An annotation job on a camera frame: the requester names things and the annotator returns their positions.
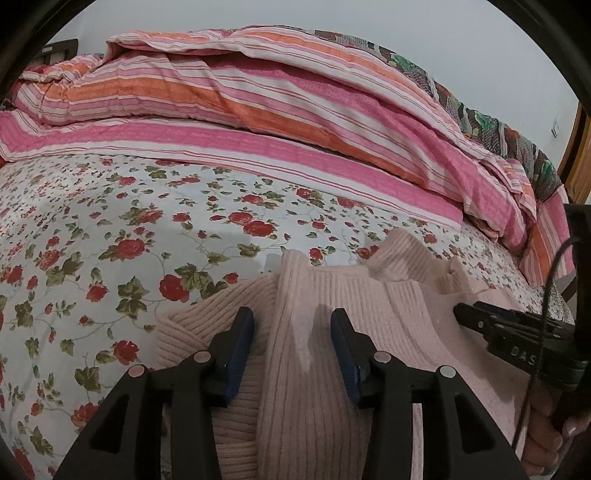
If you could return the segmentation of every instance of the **wall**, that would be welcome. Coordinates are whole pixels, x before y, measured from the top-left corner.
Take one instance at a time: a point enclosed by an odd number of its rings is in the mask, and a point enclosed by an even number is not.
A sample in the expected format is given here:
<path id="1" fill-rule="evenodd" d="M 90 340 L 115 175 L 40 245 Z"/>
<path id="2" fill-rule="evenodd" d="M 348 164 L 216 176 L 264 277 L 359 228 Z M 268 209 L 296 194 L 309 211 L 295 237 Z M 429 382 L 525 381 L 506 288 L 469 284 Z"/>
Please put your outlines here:
<path id="1" fill-rule="evenodd" d="M 135 28 L 251 24 L 340 31 L 391 48 L 560 163 L 577 99 L 533 40 L 486 0 L 96 0 L 66 29 L 77 33 L 80 51 L 102 52 L 109 36 Z"/>

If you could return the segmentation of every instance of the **pink striped blanket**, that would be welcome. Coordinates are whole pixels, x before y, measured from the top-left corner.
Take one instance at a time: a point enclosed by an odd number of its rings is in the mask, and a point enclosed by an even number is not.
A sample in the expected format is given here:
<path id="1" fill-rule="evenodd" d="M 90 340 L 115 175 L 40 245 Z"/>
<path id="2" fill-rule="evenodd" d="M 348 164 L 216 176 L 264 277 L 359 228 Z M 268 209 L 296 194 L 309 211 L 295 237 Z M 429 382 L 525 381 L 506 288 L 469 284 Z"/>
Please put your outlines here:
<path id="1" fill-rule="evenodd" d="M 62 76 L 55 67 L 24 76 L 12 94 L 22 113 L 3 121 L 28 125 L 27 135 L 36 131 L 38 143 L 28 144 L 37 151 L 55 135 L 50 129 L 40 135 L 32 119 L 57 126 L 140 115 L 198 119 L 324 147 L 459 202 L 484 233 L 522 257 L 531 283 L 543 281 L 556 245 L 568 237 L 563 192 L 543 205 L 538 221 L 518 161 L 467 139 L 437 102 L 367 52 L 281 27 L 131 32 L 108 46 L 94 66 L 87 56 Z M 6 136 L 0 131 L 2 156 L 27 155 Z M 342 168 L 358 168 L 351 165 Z M 560 274 L 572 268 L 566 258 Z"/>

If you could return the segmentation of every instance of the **silver rivet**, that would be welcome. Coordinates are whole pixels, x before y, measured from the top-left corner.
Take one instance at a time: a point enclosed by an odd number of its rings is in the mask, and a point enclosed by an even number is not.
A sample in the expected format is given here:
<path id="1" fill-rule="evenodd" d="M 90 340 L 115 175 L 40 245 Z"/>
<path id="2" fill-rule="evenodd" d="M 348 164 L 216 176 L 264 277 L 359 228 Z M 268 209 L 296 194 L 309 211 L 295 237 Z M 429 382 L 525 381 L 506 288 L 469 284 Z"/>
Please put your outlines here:
<path id="1" fill-rule="evenodd" d="M 207 350 L 201 350 L 193 355 L 193 360 L 195 360 L 198 364 L 204 364 L 205 362 L 209 362 L 212 354 L 210 354 Z"/>
<path id="2" fill-rule="evenodd" d="M 456 369 L 450 367 L 449 365 L 443 365 L 443 367 L 441 367 L 439 371 L 446 378 L 453 378 L 456 376 Z"/>
<path id="3" fill-rule="evenodd" d="M 127 373 L 130 377 L 138 378 L 141 377 L 145 371 L 146 369 L 143 365 L 134 365 L 129 370 L 127 370 Z"/>
<path id="4" fill-rule="evenodd" d="M 380 364 L 387 364 L 392 359 L 392 355 L 381 350 L 374 353 L 374 360 Z"/>

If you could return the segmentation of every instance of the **pink sweater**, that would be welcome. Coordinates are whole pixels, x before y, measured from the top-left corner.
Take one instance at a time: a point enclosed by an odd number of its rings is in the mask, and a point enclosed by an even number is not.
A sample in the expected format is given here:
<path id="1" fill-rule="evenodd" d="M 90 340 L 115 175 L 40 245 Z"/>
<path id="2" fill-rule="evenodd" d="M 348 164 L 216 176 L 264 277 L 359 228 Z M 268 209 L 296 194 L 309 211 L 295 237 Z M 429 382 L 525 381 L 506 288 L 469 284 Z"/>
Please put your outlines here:
<path id="1" fill-rule="evenodd" d="M 213 413 L 223 477 L 358 480 L 372 412 L 355 409 L 346 395 L 330 340 L 331 312 L 345 308 L 357 331 L 409 367 L 455 367 L 510 440 L 527 376 L 457 324 L 453 306 L 477 300 L 519 308 L 509 291 L 469 277 L 457 258 L 437 260 L 394 229 L 365 265 L 312 267 L 304 254 L 287 251 L 279 274 L 241 281 L 159 318 L 157 355 L 162 367 L 179 363 L 227 329 L 238 307 L 250 307 L 256 332 L 240 392 L 229 408 Z M 422 436 L 415 406 L 417 480 Z"/>

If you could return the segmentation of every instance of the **finger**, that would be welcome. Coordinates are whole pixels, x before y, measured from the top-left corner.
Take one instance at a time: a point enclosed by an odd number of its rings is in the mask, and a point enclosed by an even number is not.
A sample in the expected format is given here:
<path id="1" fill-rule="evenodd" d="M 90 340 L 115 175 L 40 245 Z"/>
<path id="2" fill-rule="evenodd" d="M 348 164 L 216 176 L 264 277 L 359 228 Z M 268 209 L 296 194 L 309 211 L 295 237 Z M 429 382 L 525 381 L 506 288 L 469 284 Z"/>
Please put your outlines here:
<path id="1" fill-rule="evenodd" d="M 536 383 L 531 391 L 530 405 L 544 417 L 550 417 L 556 410 L 560 393 L 547 385 Z"/>
<path id="2" fill-rule="evenodd" d="M 562 446 L 563 438 L 560 432 L 554 429 L 548 418 L 536 410 L 531 411 L 527 434 L 549 452 L 558 452 Z"/>
<path id="3" fill-rule="evenodd" d="M 558 462 L 558 453 L 549 452 L 538 445 L 535 440 L 528 437 L 525 441 L 522 458 L 534 465 L 552 467 Z"/>
<path id="4" fill-rule="evenodd" d="M 565 437 L 575 437 L 585 432 L 591 423 L 591 411 L 581 416 L 569 417 L 565 422 L 562 433 Z"/>
<path id="5" fill-rule="evenodd" d="M 521 460 L 521 465 L 525 468 L 525 473 L 528 475 L 541 475 L 544 473 L 544 467 L 540 465 L 534 465 L 527 460 Z"/>

